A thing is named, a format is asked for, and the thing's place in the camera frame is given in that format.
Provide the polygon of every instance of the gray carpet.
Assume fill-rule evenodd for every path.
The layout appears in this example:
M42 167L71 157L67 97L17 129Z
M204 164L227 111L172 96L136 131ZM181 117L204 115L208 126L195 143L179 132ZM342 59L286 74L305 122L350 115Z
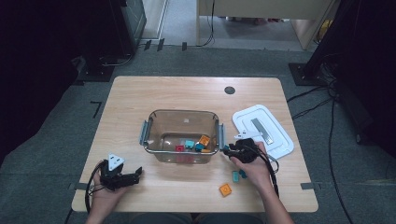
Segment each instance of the gray carpet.
M254 49L198 49L164 46L139 49L116 76L277 77L290 98L312 87L296 87L288 63L306 63L310 52ZM11 152L0 171L0 223L62 223L73 200L68 189L81 175L110 83L72 86L49 114L39 133ZM290 102L297 114L328 97L316 91ZM103 102L94 118L97 104ZM348 223L338 201L329 164L331 104L298 118L294 125L315 183L319 209L291 214L296 223ZM332 164L340 194L354 223L395 223L396 160L376 146L355 143L353 128L339 104L334 109ZM83 223L73 212L68 223ZM127 214L113 214L106 223L125 223Z

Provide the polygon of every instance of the toy block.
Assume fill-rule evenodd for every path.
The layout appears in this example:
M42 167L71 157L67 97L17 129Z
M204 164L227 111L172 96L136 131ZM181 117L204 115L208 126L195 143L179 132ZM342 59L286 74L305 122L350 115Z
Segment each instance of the toy block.
M175 151L177 151L177 152L182 152L182 151L184 151L184 146L176 146L176 147L175 147Z
M233 171L233 182L234 183L239 182L239 173L237 171Z
M232 192L232 190L228 184L221 185L219 190L223 197L230 195Z
M209 141L210 141L209 137L202 135L198 142L204 145L205 147L207 147L209 145Z
M230 147L228 145L225 145L221 150L230 150Z
M205 148L205 146L202 145L201 143L197 143L195 145L195 151L202 151L202 149L204 149L204 148Z
M246 179L246 178L248 178L248 176L247 176L247 174L245 173L245 171L244 170L239 170L239 174L242 176L242 178L244 178L244 179Z
M191 140L186 140L186 143L184 144L184 148L186 149L193 149L195 143Z

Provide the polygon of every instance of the orange cube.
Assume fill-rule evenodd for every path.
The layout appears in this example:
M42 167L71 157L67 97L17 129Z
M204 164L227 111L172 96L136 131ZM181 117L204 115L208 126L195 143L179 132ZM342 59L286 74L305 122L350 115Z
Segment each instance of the orange cube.
M209 141L209 137L202 135L198 142L207 147L207 145L209 145Z
M228 184L221 185L219 188L223 197L226 197L231 194L232 190Z

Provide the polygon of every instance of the glass baking dish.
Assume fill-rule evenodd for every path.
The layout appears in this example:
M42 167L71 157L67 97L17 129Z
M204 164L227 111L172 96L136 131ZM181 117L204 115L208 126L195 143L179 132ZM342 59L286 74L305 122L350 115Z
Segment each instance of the glass baking dish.
M204 164L224 146L224 126L208 111L156 110L142 125L140 145L158 161Z

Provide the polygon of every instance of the container handle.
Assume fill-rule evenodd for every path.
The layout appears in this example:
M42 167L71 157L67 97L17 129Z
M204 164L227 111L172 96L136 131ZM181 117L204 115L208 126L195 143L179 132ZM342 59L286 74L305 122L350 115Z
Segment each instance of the container handle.
M146 135L148 132L149 123L147 121L143 121L142 128L140 130L139 144L143 146L146 141Z
M218 126L218 143L219 143L219 150L223 150L225 146L225 127L224 124L220 124Z

